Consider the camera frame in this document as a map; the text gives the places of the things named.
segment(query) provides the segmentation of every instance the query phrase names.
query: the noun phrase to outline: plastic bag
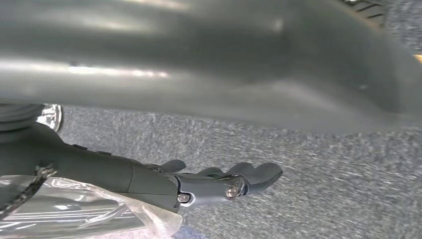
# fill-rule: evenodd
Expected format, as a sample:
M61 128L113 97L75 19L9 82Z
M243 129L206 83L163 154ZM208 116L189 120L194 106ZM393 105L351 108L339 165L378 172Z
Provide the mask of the plastic bag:
M0 195L17 195L32 176L0 177ZM0 222L0 239L97 238L128 233L162 239L178 231L182 216L92 184L51 177L28 202Z

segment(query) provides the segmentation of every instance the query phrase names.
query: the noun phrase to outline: wire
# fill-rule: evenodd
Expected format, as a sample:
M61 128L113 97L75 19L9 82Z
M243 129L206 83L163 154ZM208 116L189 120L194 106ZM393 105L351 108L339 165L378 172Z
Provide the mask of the wire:
M35 178L29 186L0 209L0 221L31 199L38 192L44 182L55 173L56 171L51 164L47 167L37 166L35 170Z

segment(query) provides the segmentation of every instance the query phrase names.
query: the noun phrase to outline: screw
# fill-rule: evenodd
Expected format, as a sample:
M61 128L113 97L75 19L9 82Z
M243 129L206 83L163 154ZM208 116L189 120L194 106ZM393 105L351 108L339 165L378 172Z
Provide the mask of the screw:
M177 201L179 203L187 203L189 202L190 199L191 199L191 196L189 196L188 194L181 193L177 195Z
M227 188L225 195L229 198L229 199L233 199L235 197L237 197L237 194L239 193L239 190L237 187L234 186L230 186L229 188Z

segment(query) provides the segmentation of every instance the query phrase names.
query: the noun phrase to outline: chrome part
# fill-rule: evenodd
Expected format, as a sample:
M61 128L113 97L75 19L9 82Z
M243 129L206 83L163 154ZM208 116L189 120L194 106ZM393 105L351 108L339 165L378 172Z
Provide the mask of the chrome part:
M37 122L45 124L54 131L59 131L62 123L62 107L56 104L46 104Z
M227 188L225 195L227 198L233 200L239 195L239 189L235 186L230 186Z
M177 195L177 201L179 203L187 203L189 202L189 200L191 199L191 196L189 196L189 194L179 194Z

